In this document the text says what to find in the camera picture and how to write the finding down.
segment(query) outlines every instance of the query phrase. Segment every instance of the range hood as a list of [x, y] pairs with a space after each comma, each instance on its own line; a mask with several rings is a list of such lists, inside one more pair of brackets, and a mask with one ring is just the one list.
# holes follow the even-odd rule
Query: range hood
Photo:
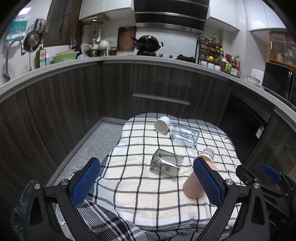
[[210, 0], [134, 0], [136, 26], [202, 34]]

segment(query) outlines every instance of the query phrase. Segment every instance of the checkered tablecloth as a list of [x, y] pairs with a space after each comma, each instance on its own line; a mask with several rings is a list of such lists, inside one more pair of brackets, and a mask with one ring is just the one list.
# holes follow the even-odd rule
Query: checkered tablecloth
[[[197, 237], [217, 207], [206, 195], [199, 199], [187, 198], [182, 185], [193, 171], [194, 158], [206, 147], [215, 152], [213, 163], [219, 174], [242, 185], [235, 175], [240, 162], [222, 130], [204, 121], [169, 116], [172, 124], [200, 132], [192, 148], [172, 140], [169, 133], [159, 134], [154, 130], [154, 122], [161, 116], [163, 114], [149, 113], [128, 120], [118, 145], [101, 163], [93, 189], [78, 207], [96, 235], [105, 232], [123, 237], [116, 239], [115, 235], [114, 240], [154, 240], [152, 237], [162, 235], [161, 240], [172, 237], [177, 240], [181, 232], [181, 236], [186, 237], [184, 240]], [[152, 155], [158, 148], [185, 156], [176, 179], [150, 170]], [[239, 207], [237, 204], [226, 229], [233, 226]]]

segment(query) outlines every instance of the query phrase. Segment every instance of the white countertop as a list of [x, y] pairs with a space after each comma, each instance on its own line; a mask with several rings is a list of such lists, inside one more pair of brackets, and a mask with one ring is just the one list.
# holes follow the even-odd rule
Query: white countertop
[[43, 68], [38, 68], [36, 70], [33, 70], [31, 72], [22, 74], [18, 77], [15, 77], [11, 79], [9, 82], [3, 84], [0, 86], [0, 96], [4, 94], [5, 92], [9, 91], [10, 89], [26, 82], [27, 80], [30, 80], [34, 77], [40, 76], [42, 74], [55, 71], [61, 68], [66, 68], [66, 67], [71, 67], [74, 65], [78, 64], [85, 64], [85, 63], [90, 63], [90, 62], [97, 62], [97, 61], [153, 61], [153, 62], [162, 62], [162, 63], [167, 63], [167, 64], [173, 64], [173, 65], [181, 65], [185, 67], [190, 67], [194, 69], [199, 69], [202, 71], [206, 71], [212, 74], [216, 74], [218, 76], [225, 77], [227, 79], [230, 79], [236, 83], [239, 83], [250, 90], [258, 93], [265, 99], [269, 100], [271, 103], [273, 103], [275, 106], [277, 106], [279, 109], [281, 109], [287, 116], [289, 116], [295, 123], [296, 123], [296, 112], [294, 112], [289, 106], [284, 104], [282, 101], [274, 97], [273, 95], [267, 93], [263, 89], [260, 89], [257, 86], [254, 86], [248, 82], [245, 82], [241, 79], [238, 79], [234, 76], [231, 76], [229, 74], [207, 68], [202, 65], [186, 62], [186, 61], [181, 61], [181, 60], [176, 60], [176, 59], [170, 59], [170, 58], [160, 58], [160, 57], [150, 57], [150, 56], [137, 56], [137, 55], [130, 55], [130, 56], [107, 56], [107, 57], [95, 57], [95, 58], [85, 58], [85, 59], [75, 59], [71, 61], [65, 61], [57, 64], [51, 64], [49, 66], [43, 67]]

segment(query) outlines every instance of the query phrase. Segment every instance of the cutting board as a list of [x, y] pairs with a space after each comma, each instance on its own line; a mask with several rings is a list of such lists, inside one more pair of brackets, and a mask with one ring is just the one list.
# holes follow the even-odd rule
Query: cutting board
[[118, 28], [117, 50], [135, 50], [131, 37], [136, 37], [137, 27]]

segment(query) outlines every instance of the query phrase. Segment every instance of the blue gripper pad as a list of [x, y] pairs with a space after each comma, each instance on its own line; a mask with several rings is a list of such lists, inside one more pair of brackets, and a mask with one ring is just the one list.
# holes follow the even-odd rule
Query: blue gripper pad
[[262, 166], [261, 171], [274, 183], [280, 183], [282, 181], [281, 174], [267, 164]]
[[77, 182], [72, 191], [71, 202], [74, 207], [81, 205], [100, 171], [100, 161], [96, 158]]
[[204, 167], [204, 165], [201, 163], [200, 158], [196, 158], [194, 160], [193, 170], [211, 204], [219, 207], [222, 203], [221, 189], [212, 178], [210, 173], [207, 171], [207, 169]]

